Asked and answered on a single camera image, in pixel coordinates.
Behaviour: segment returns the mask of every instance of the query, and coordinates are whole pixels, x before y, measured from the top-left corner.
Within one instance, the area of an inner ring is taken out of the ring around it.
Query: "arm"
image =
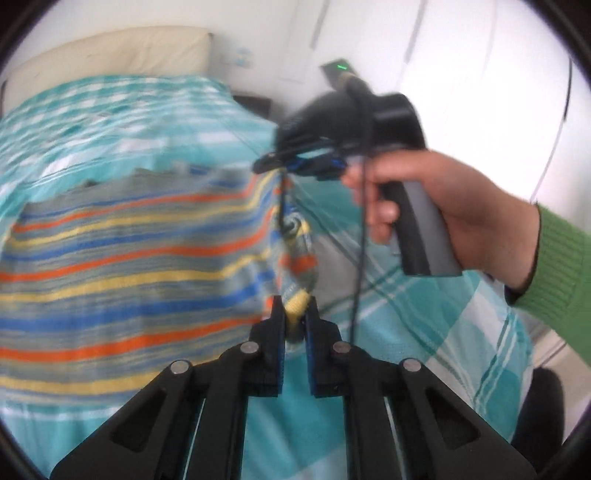
[[[480,172],[429,151],[382,155],[368,164],[371,237],[387,243],[398,206],[380,199],[377,185],[419,180],[441,209],[457,259],[465,270],[489,273],[508,288],[507,299],[555,329],[591,362],[591,239],[548,210],[504,192]],[[360,202],[361,172],[343,183]]]

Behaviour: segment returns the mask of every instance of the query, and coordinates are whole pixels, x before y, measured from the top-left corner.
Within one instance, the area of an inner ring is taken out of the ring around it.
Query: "dark nightstand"
[[[248,93],[234,93],[232,97],[246,110],[269,120],[272,104],[272,100],[270,98],[249,95]]]

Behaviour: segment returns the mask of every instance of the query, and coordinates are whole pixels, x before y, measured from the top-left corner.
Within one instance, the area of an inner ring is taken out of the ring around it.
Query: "metal screw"
[[[170,371],[175,375],[183,374],[189,369],[189,362],[186,360],[177,360],[170,365]]]
[[[407,358],[404,362],[402,362],[402,366],[408,372],[418,372],[422,365],[416,358]]]
[[[335,342],[333,350],[336,353],[349,353],[351,351],[351,344],[341,340],[340,342]]]
[[[257,353],[259,349],[259,345],[256,342],[244,342],[240,346],[240,351],[247,355],[252,355],[253,353]]]

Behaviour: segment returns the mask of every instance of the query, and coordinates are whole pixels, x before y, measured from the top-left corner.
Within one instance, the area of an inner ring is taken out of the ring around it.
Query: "wrist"
[[[536,205],[505,195],[486,271],[520,293],[527,289],[535,270],[540,212]]]

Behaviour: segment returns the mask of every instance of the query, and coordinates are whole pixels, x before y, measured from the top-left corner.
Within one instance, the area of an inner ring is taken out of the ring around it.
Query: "ribbed cuff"
[[[540,241],[534,277],[525,294],[514,305],[560,330],[568,316],[577,287],[583,282],[584,232],[538,206]]]

